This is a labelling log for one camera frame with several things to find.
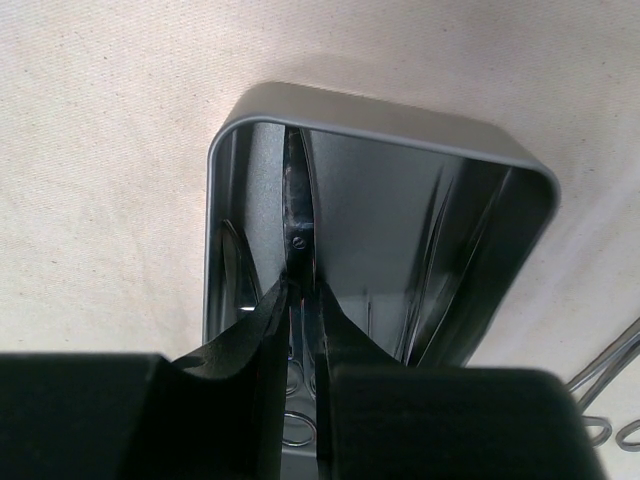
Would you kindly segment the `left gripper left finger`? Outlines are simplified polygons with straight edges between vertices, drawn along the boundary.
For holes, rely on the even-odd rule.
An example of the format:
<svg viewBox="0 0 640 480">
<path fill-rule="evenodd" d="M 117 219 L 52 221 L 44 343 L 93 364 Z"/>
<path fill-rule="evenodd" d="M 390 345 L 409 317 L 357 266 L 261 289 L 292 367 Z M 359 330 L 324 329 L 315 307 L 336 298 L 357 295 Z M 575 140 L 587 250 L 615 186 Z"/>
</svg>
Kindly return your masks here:
<svg viewBox="0 0 640 480">
<path fill-rule="evenodd" d="M 205 472 L 222 479 L 277 479 L 281 468 L 289 348 L 288 282 L 212 341 L 174 360 L 190 382 L 187 412 Z"/>
</svg>

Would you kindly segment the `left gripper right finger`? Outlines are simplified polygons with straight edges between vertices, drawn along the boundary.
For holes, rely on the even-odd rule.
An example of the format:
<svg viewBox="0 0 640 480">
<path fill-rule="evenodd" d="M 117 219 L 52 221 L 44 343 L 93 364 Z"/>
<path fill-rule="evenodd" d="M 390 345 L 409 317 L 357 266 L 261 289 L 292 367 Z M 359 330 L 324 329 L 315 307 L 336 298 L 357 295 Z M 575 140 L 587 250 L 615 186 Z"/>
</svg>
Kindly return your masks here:
<svg viewBox="0 0 640 480">
<path fill-rule="evenodd" d="M 329 285 L 313 299 L 317 444 L 321 479 L 354 479 L 380 444 L 384 394 L 377 382 L 399 363 L 343 312 Z"/>
</svg>

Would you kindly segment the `metal instrument tray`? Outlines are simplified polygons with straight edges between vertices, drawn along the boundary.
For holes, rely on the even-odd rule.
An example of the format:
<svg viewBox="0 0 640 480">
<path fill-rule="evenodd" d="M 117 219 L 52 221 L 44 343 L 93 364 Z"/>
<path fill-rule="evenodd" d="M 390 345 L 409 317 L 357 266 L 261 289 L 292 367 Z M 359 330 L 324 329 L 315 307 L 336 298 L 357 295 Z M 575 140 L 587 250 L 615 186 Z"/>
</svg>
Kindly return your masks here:
<svg viewBox="0 0 640 480">
<path fill-rule="evenodd" d="M 203 340 L 241 320 L 223 264 L 221 222 L 248 240 L 262 297 L 285 273 L 284 130 L 304 131 L 311 159 L 316 283 L 399 363 L 377 382 L 380 442 L 354 479 L 514 479 L 559 471 L 543 444 L 565 417 L 557 381 L 520 370 L 470 369 L 516 275 L 554 215 L 554 175 L 503 130 L 480 121 L 287 83 L 245 92 L 209 150 Z M 411 273 L 439 173 L 507 172 L 479 249 L 427 363 L 395 356 Z M 288 398 L 277 479 L 321 479 L 316 401 Z"/>
</svg>

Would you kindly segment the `steel hemostat forceps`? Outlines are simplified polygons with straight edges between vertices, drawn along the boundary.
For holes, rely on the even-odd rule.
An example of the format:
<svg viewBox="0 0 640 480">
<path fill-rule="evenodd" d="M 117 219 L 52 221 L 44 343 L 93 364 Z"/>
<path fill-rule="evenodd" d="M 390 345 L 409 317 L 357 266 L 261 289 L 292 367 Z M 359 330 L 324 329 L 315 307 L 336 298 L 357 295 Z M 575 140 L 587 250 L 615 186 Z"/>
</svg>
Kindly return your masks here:
<svg viewBox="0 0 640 480">
<path fill-rule="evenodd" d="M 640 451 L 640 442 L 631 441 L 630 437 L 640 430 L 640 420 L 635 420 L 622 427 L 615 436 L 618 447 L 626 452 L 636 453 Z"/>
<path fill-rule="evenodd" d="M 577 400 L 584 426 L 595 428 L 597 434 L 591 438 L 594 448 L 604 445 L 613 434 L 613 426 L 608 418 L 589 416 L 584 412 L 618 375 L 639 357 L 639 319 L 631 323 L 613 342 L 600 352 L 590 363 L 578 372 L 566 388 L 575 392 L 585 384 L 590 384 L 586 392 Z"/>
</svg>

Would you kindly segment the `beige cloth wrap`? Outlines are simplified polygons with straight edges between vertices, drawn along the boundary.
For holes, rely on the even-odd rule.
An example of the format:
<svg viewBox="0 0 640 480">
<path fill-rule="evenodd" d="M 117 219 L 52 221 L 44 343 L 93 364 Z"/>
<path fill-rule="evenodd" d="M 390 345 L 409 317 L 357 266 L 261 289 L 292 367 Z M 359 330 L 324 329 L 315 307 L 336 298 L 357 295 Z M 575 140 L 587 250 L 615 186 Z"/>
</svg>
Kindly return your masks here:
<svg viewBox="0 0 640 480">
<path fill-rule="evenodd" d="M 5 1 L 3 348 L 198 342 L 208 145 L 268 80 L 485 120 L 556 173 L 475 364 L 570 376 L 638 317 L 635 1 Z"/>
</svg>

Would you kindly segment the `steel tweezers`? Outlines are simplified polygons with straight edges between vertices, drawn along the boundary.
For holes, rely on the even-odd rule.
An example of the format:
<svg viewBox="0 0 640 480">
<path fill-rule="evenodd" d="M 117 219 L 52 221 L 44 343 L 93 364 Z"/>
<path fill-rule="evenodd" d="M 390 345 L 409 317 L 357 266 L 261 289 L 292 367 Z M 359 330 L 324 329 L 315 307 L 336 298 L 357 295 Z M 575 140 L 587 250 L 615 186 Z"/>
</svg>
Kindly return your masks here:
<svg viewBox="0 0 640 480">
<path fill-rule="evenodd" d="M 507 172 L 476 174 L 465 167 L 438 174 L 411 273 L 406 316 L 395 356 L 409 366 L 426 364 L 494 213 Z"/>
</svg>

